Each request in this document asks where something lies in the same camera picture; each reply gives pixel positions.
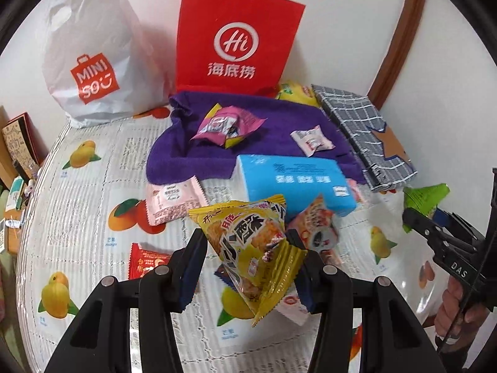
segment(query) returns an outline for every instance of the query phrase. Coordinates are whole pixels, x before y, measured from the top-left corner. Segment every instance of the haidilao bag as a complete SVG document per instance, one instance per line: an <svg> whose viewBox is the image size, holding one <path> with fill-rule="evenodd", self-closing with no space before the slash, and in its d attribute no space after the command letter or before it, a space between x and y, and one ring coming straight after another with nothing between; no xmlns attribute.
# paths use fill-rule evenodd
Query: haidilao bag
<svg viewBox="0 0 497 373"><path fill-rule="evenodd" d="M48 14L43 76L82 128L160 106L164 76L128 0L55 0Z"/></svg>
<svg viewBox="0 0 497 373"><path fill-rule="evenodd" d="M290 0L181 0L177 91L274 97L304 8Z"/></svg>

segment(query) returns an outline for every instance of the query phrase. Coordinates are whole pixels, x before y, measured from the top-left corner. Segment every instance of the human hand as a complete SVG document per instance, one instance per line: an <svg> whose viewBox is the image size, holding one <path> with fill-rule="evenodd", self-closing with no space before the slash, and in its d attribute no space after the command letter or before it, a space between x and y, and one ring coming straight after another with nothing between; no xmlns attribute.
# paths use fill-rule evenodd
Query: human hand
<svg viewBox="0 0 497 373"><path fill-rule="evenodd" d="M442 295L443 303L438 309L435 318L435 330L439 336L445 337L447 335L452 320L457 316L459 301L461 301L462 298L463 287L461 283L451 276L447 284L447 289ZM463 340L462 342L469 343L469 339L471 339L471 341L473 340L489 313L490 311L483 304L475 304L466 311L464 317L459 316L451 335L458 336L461 334L466 338L466 340L461 338Z"/></svg>

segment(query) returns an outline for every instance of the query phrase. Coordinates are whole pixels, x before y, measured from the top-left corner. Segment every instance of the blue tissue box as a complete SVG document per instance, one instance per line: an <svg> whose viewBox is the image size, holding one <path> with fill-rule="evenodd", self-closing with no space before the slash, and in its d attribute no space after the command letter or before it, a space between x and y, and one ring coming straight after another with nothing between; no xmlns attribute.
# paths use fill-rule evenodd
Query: blue tissue box
<svg viewBox="0 0 497 373"><path fill-rule="evenodd" d="M356 207L339 165L332 159L243 154L232 176L234 199L255 201L277 193L287 202L292 219L322 193L326 206L339 216Z"/></svg>

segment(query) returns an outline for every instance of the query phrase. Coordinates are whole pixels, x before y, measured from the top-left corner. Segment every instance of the hi logo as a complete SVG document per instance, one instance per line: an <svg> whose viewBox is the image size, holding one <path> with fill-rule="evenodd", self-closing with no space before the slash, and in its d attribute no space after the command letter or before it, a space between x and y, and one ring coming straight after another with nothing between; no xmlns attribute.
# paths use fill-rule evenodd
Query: hi logo
<svg viewBox="0 0 497 373"><path fill-rule="evenodd" d="M468 271L464 270L463 268L461 268L457 262L454 262L452 263L452 265L450 266L450 268L455 271L459 276L461 276L462 278L465 278L466 275L468 274Z"/></svg>
<svg viewBox="0 0 497 373"><path fill-rule="evenodd" d="M229 62L242 62L251 57L259 46L259 35L245 22L232 22L222 27L214 37L216 53Z"/></svg>
<svg viewBox="0 0 497 373"><path fill-rule="evenodd" d="M78 65L71 70L71 74L85 105L119 89L114 69L102 53L92 58L84 54L77 60Z"/></svg>

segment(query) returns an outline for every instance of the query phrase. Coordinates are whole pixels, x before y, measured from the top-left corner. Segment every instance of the blue plaid cloth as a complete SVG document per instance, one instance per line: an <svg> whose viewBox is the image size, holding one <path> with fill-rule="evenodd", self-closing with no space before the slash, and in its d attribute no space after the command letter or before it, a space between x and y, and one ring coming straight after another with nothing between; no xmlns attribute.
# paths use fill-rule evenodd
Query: blue plaid cloth
<svg viewBox="0 0 497 373"><path fill-rule="evenodd" d="M417 174L412 163L400 157L385 159L383 144L371 133L386 123L368 97L313 85L323 110L347 137L363 163L363 174L373 192L400 188Z"/></svg>

